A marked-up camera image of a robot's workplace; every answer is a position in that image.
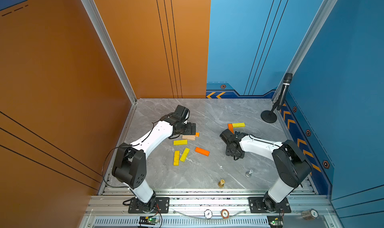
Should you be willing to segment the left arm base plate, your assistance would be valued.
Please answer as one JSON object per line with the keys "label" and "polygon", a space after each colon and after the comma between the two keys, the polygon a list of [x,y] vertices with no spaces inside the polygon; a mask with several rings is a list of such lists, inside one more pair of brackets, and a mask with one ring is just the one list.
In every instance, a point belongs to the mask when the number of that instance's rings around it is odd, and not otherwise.
{"label": "left arm base plate", "polygon": [[170,198],[168,197],[156,197],[154,201],[145,204],[139,201],[137,198],[132,198],[128,205],[129,214],[155,214],[160,212],[161,214],[167,214],[170,207]]}

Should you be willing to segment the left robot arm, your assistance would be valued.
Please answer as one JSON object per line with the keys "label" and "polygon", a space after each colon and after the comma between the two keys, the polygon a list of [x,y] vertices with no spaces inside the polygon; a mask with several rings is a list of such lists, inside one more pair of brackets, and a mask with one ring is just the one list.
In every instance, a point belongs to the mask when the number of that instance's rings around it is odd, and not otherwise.
{"label": "left robot arm", "polygon": [[165,139],[195,135],[196,125],[188,122],[189,116],[186,108],[169,113],[154,122],[151,130],[140,139],[117,147],[112,176],[131,190],[145,212],[151,212],[156,205],[156,192],[146,181],[147,157]]}

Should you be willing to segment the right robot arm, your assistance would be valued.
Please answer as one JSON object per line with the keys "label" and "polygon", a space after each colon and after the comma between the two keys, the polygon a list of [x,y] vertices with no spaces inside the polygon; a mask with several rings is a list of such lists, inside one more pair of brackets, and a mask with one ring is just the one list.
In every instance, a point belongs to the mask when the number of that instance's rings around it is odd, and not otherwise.
{"label": "right robot arm", "polygon": [[226,155],[234,160],[250,152],[274,161],[279,178],[265,193],[263,209],[275,213],[283,200],[312,172],[312,163],[292,140],[269,141],[247,133],[233,133],[229,129],[220,134],[226,144]]}

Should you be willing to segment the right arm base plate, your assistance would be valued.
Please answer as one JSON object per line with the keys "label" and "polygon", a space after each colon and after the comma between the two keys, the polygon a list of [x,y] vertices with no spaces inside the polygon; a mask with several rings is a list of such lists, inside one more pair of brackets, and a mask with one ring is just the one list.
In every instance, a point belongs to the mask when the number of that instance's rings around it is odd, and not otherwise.
{"label": "right arm base plate", "polygon": [[280,203],[274,202],[271,198],[249,197],[249,208],[252,214],[260,213],[279,213],[289,214],[292,212],[291,206],[287,198]]}

